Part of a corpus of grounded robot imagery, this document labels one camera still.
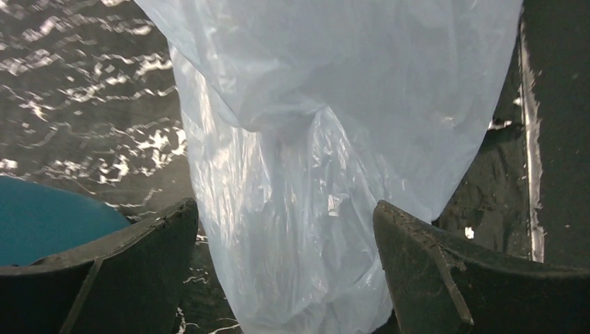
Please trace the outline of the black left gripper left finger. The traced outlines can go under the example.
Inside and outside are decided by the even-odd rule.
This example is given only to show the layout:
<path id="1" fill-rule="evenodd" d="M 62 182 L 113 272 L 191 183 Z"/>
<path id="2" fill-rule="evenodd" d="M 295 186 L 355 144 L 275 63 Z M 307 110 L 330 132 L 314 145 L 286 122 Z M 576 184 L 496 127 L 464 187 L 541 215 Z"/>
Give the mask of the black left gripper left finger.
<path id="1" fill-rule="evenodd" d="M 1 268 L 2 333 L 170 333 L 198 230 L 185 198 L 82 246 Z"/>

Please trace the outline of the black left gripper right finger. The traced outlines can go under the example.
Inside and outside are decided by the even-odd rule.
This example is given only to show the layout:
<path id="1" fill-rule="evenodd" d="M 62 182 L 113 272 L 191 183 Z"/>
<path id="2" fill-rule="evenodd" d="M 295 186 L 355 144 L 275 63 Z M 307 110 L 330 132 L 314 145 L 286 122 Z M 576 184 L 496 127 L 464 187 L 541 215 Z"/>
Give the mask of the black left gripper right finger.
<path id="1" fill-rule="evenodd" d="M 524 260 L 381 200 L 374 236 L 401 333 L 588 333 L 589 270 Z"/>

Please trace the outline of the teal plastic trash bin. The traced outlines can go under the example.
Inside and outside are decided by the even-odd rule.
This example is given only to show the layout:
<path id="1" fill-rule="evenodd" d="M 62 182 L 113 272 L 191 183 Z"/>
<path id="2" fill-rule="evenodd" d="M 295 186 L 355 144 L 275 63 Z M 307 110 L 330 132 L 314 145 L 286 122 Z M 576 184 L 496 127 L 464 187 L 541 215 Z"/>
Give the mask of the teal plastic trash bin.
<path id="1" fill-rule="evenodd" d="M 1 266 L 27 266 L 130 226 L 104 203 L 71 191 L 1 177 Z"/>

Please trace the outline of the light blue plastic bag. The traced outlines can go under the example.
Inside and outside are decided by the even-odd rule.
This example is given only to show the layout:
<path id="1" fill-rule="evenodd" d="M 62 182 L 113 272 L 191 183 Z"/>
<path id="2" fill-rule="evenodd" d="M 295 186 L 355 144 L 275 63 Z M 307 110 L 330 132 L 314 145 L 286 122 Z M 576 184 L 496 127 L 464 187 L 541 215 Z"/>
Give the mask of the light blue plastic bag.
<path id="1" fill-rule="evenodd" d="M 245 333 L 371 333 L 372 215 L 431 222 L 483 141 L 520 1 L 140 1 L 165 35 L 200 222 Z"/>

